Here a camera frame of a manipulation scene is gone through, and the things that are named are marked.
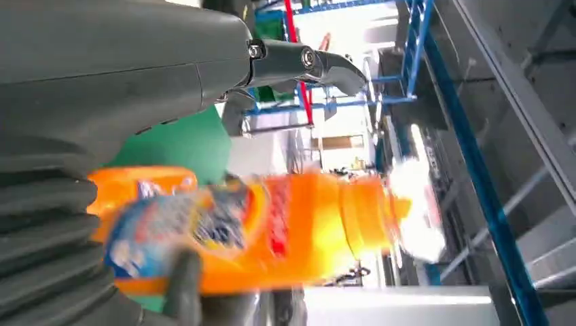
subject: bottle label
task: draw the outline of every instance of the bottle label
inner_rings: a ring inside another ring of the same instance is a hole
[[[268,238],[270,250],[277,257],[285,257],[288,250],[289,179],[282,178],[268,185],[270,210]]]
[[[139,200],[119,216],[105,263],[119,278],[158,277],[169,274],[178,246],[217,255],[241,252],[249,200],[245,185]]]

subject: green container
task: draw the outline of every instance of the green container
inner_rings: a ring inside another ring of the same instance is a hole
[[[182,166],[199,184],[222,180],[231,147],[216,108],[134,135],[107,166]]]

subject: orange bottle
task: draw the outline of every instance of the orange bottle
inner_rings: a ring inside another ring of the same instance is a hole
[[[196,176],[186,168],[174,166],[131,166],[102,168],[88,176],[98,187],[96,200],[88,207],[98,215],[100,228],[92,235],[104,242],[113,227],[118,210],[138,199],[196,189]]]
[[[307,173],[141,200],[105,225],[105,262],[131,295],[166,290],[178,246],[204,262],[201,292],[316,283],[364,253],[385,251],[411,207],[381,180]]]

